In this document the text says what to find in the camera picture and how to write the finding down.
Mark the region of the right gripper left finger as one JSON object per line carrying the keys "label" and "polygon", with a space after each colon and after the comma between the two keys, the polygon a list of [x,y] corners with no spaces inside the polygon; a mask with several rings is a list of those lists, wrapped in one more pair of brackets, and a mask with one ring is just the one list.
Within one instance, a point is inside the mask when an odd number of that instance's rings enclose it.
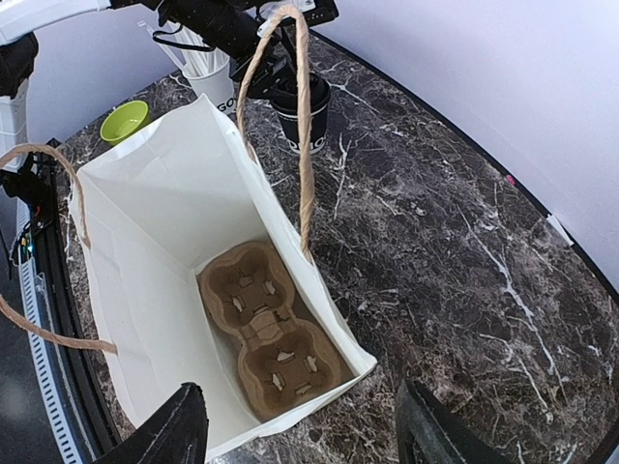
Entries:
{"label": "right gripper left finger", "polygon": [[184,383],[101,464],[205,462],[209,421],[202,389]]}

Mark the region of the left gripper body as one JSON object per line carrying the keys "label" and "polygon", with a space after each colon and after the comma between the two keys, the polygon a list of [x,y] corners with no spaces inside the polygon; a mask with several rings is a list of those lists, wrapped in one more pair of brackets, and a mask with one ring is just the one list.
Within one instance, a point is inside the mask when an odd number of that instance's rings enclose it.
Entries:
{"label": "left gripper body", "polygon": [[296,67],[288,53],[278,53],[267,48],[251,78],[247,97],[254,100],[272,100],[292,96],[296,90]]}

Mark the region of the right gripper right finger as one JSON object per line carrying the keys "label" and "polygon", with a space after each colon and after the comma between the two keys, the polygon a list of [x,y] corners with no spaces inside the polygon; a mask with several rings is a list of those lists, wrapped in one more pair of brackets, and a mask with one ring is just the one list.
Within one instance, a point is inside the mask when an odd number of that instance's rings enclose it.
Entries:
{"label": "right gripper right finger", "polygon": [[420,382],[396,396],[399,463],[482,463],[484,444]]}

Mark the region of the black paper coffee cup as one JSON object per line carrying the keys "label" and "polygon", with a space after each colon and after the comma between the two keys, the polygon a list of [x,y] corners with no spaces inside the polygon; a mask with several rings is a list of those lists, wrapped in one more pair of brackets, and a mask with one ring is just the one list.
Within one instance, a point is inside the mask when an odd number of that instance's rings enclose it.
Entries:
{"label": "black paper coffee cup", "polygon": [[[328,107],[331,99],[331,94],[328,93],[320,101],[311,103],[310,114],[310,142],[309,150],[312,154],[320,151],[326,142],[326,131],[328,123]],[[298,131],[298,111],[295,101],[290,103],[280,104],[277,101],[271,101],[271,106],[275,109],[282,131],[286,138],[289,148],[295,154],[300,154],[300,135]]]}

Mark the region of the brown cardboard cup carrier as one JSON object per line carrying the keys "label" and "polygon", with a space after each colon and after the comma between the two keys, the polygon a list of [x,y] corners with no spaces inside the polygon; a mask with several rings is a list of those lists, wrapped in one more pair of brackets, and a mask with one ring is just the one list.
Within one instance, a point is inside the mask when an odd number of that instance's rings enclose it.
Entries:
{"label": "brown cardboard cup carrier", "polygon": [[299,317],[296,287],[276,249],[248,242],[198,275],[211,320],[237,346],[237,367],[255,415],[269,421],[352,378],[343,356],[316,323]]}

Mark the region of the beige paper bag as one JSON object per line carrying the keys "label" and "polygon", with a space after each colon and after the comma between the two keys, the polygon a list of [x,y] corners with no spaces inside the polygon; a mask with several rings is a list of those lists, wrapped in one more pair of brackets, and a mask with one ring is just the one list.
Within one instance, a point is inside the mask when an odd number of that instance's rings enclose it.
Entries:
{"label": "beige paper bag", "polygon": [[[236,115],[200,96],[75,168],[90,239],[81,246],[96,338],[114,348],[103,354],[134,431],[193,382],[209,421],[207,462],[295,425],[360,382],[376,360],[348,329],[310,252],[310,107],[330,90],[310,71],[304,15],[282,6],[260,38],[259,22],[225,1],[160,2],[159,9],[163,20],[239,62]],[[247,97],[267,48],[287,52],[295,65],[292,96]],[[289,148],[271,101],[297,103],[300,154]],[[197,284],[211,261],[248,242],[276,249],[301,300],[295,313],[326,332],[352,372],[350,381],[272,420],[253,412],[237,346],[211,320]]]}

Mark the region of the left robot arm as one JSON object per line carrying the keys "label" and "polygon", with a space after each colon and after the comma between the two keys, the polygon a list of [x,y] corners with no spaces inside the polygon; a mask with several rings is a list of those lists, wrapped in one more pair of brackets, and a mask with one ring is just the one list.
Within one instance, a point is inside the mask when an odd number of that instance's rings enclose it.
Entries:
{"label": "left robot arm", "polygon": [[65,140],[172,73],[172,61],[145,29],[157,20],[139,2],[2,2],[1,43],[33,33],[39,44],[28,78],[28,141]]}

